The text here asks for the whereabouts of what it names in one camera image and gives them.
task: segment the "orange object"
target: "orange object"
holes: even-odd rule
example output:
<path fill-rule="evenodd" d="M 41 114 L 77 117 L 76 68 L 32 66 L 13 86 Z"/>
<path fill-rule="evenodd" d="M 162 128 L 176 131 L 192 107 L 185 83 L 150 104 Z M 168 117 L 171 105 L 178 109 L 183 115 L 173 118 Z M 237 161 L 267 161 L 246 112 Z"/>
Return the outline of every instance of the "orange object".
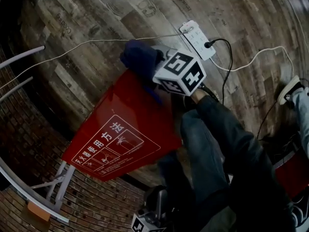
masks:
<path fill-rule="evenodd" d="M 43 209 L 39 208 L 35 203 L 28 203 L 28 210 L 32 213 L 36 214 L 38 217 L 42 218 L 45 221 L 48 221 L 50 218 L 50 214 Z"/>
<path fill-rule="evenodd" d="M 107 181 L 181 145 L 169 110 L 128 70 L 103 95 L 62 159 Z"/>

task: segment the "white power strip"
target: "white power strip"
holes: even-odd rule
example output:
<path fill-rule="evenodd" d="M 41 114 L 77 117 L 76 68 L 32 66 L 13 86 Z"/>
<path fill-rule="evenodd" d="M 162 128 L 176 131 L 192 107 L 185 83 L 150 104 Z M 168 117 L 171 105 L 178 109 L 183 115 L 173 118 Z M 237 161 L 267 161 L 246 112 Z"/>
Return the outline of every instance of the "white power strip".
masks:
<path fill-rule="evenodd" d="M 198 55 L 203 60 L 210 59 L 215 53 L 215 49 L 213 47 L 207 49 L 204 44 L 206 42 L 209 42 L 205 34 L 202 32 L 202 30 L 199 28 L 199 25 L 197 22 L 191 20 L 188 22 L 183 23 L 181 28 L 179 29 L 180 32 L 186 32 L 188 33 L 184 34 L 184 37 L 189 41 L 191 46 L 196 50 Z"/>

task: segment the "brick wall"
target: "brick wall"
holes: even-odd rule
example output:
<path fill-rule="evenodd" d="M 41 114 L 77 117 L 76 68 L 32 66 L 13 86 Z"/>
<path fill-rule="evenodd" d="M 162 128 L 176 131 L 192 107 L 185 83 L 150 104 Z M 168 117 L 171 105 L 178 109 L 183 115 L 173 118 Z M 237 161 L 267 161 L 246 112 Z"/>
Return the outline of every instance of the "brick wall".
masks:
<path fill-rule="evenodd" d="M 4 61 L 0 49 L 0 61 Z M 14 77 L 10 68 L 0 70 L 0 85 Z M 16 82 L 0 90 L 3 95 Z M 52 180 L 69 142 L 53 130 L 21 89 L 0 106 L 0 155 L 28 185 Z M 101 182 L 75 171 L 63 200 L 63 224 L 51 219 L 52 232 L 127 232 L 143 192 L 121 179 Z M 0 192 L 0 230 L 36 231 L 20 218 L 24 198 L 9 187 Z"/>

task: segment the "power cord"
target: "power cord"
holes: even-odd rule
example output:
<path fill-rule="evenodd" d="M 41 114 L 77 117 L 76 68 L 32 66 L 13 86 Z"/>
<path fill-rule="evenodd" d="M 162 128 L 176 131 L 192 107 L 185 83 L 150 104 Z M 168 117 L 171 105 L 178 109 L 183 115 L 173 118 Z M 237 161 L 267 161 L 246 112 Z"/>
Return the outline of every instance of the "power cord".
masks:
<path fill-rule="evenodd" d="M 276 104 L 277 104 L 277 101 L 275 101 L 275 103 L 270 107 L 270 109 L 269 109 L 268 112 L 266 113 L 266 115 L 265 115 L 265 117 L 264 117 L 264 119 L 263 119 L 263 121 L 262 121 L 262 123 L 261 123 L 261 125 L 260 125 L 259 132 L 258 132 L 258 134 L 257 134 L 257 136 L 256 136 L 257 139 L 259 139 L 259 135 L 260 135 L 260 132 L 261 132 L 261 129 L 262 129 L 262 125 L 264 124 L 264 122 L 266 121 L 266 118 L 267 118 L 268 114 L 269 114 L 270 111 L 275 107 Z"/>
<path fill-rule="evenodd" d="M 209 89 L 205 86 L 205 84 L 201 83 L 200 84 L 200 89 L 204 90 L 206 93 L 208 93 L 214 100 L 216 100 L 217 102 L 219 102 L 217 96 Z"/>
<path fill-rule="evenodd" d="M 12 81 L 16 80 L 17 78 L 19 78 L 23 73 L 27 72 L 28 70 L 32 69 L 33 67 L 35 66 L 38 66 L 40 64 L 43 64 L 43 63 L 47 63 L 47 62 L 50 62 L 50 61 L 53 61 L 57 58 L 61 58 L 63 57 L 64 55 L 68 54 L 69 52 L 75 50 L 76 48 L 80 47 L 81 45 L 83 44 L 87 44 L 87 43 L 91 43 L 91 42 L 113 42 L 113 41 L 123 41 L 123 42 L 128 42 L 128 41 L 131 41 L 131 40 L 153 40 L 153 39 L 159 39 L 159 38 L 164 38 L 164 37 L 172 37 L 172 36 L 179 36 L 179 35 L 183 35 L 187 32 L 189 32 L 190 30 L 188 31 L 185 31 L 185 32 L 182 32 L 182 33 L 177 33 L 177 34 L 170 34 L 170 35 L 163 35 L 163 36 L 155 36 L 155 37 L 148 37 L 148 38 L 138 38 L 138 39 L 129 39 L 129 40 L 90 40 L 90 41 L 86 41 L 84 43 L 81 43 L 79 45 L 77 45 L 76 47 L 72 48 L 71 50 L 65 52 L 64 54 L 58 56 L 58 57 L 55 57 L 55 58 L 51 58 L 51 59 L 48 59 L 48 60 L 45 60 L 45 61 L 42 61 L 40 63 L 37 63 L 37 64 L 34 64 L 32 66 L 30 66 L 29 68 L 25 69 L 23 72 L 21 72 L 18 76 L 16 76 L 15 78 L 13 78 L 11 81 L 9 81 L 8 83 L 6 83 L 5 85 L 3 85 L 2 87 L 0 87 L 0 89 L 4 88 L 5 86 L 7 86 L 8 84 L 10 84 Z"/>
<path fill-rule="evenodd" d="M 246 65 L 244 65 L 244 66 L 238 67 L 238 68 L 233 69 L 233 70 L 229 70 L 229 69 L 222 68 L 222 67 L 219 66 L 217 63 L 215 63 L 215 62 L 213 61 L 212 58 L 210 58 L 210 60 L 211 60 L 211 62 L 212 62 L 217 68 L 219 68 L 219 69 L 221 69 L 221 70 L 223 70 L 223 71 L 226 71 L 226 72 L 228 72 L 228 71 L 230 71 L 230 72 L 236 72 L 236 71 L 239 71 L 239 70 L 241 70 L 241 69 L 243 69 L 243 68 L 246 68 L 246 67 L 250 66 L 250 65 L 255 61 L 255 59 L 257 58 L 257 56 L 260 55 L 261 53 L 263 53 L 263 52 L 265 52 L 265 51 L 274 51 L 274 50 L 277 50 L 277 49 L 279 49 L 279 48 L 282 48 L 282 49 L 284 50 L 286 56 L 288 57 L 288 59 L 289 59 L 289 61 L 290 61 L 290 63 L 291 63 L 291 66 L 292 66 L 292 73 L 291 73 L 291 76 L 293 77 L 293 76 L 294 76 L 294 65 L 293 65 L 293 62 L 292 62 L 290 56 L 288 55 L 286 49 L 285 49 L 283 46 L 281 46 L 281 45 L 280 45 L 280 46 L 277 46 L 277 47 L 274 47 L 274 48 L 266 48 L 266 49 L 263 49 L 263 50 L 259 51 L 257 54 L 255 54 L 254 58 L 251 60 L 251 62 L 250 62 L 249 64 L 246 64 Z"/>
<path fill-rule="evenodd" d="M 208 48 L 211 48 L 211 47 L 213 46 L 213 44 L 215 44 L 217 41 L 224 41 L 224 42 L 227 44 L 228 49 L 229 49 L 229 52 L 230 52 L 230 58 L 231 58 L 230 67 L 228 68 L 228 72 L 227 72 L 227 74 L 226 74 L 226 76 L 225 76 L 225 79 L 224 79 L 223 85 L 222 85 L 222 105 L 224 105 L 224 98 L 225 98 L 224 87 L 225 87 L 225 85 L 226 85 L 227 79 L 228 79 L 228 77 L 229 77 L 229 75 L 230 75 L 230 73 L 231 73 L 232 67 L 233 67 L 233 53 L 232 53 L 232 47 L 231 47 L 230 42 L 229 42 L 228 40 L 222 39 L 222 38 L 213 40 L 213 41 L 211 41 L 211 42 L 206 42 L 206 43 L 204 44 L 204 46 L 205 46 L 207 49 L 208 49 Z"/>

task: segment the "blue glove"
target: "blue glove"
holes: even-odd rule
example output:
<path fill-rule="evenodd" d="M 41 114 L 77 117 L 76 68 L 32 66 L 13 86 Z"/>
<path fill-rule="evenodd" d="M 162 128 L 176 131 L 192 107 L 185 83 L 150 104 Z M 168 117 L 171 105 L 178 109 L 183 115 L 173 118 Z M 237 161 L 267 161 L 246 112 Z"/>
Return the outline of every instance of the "blue glove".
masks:
<path fill-rule="evenodd" d="M 125 50 L 120 55 L 120 60 L 142 80 L 152 81 L 158 62 L 157 57 L 158 52 L 147 44 L 131 40 L 126 43 Z"/>

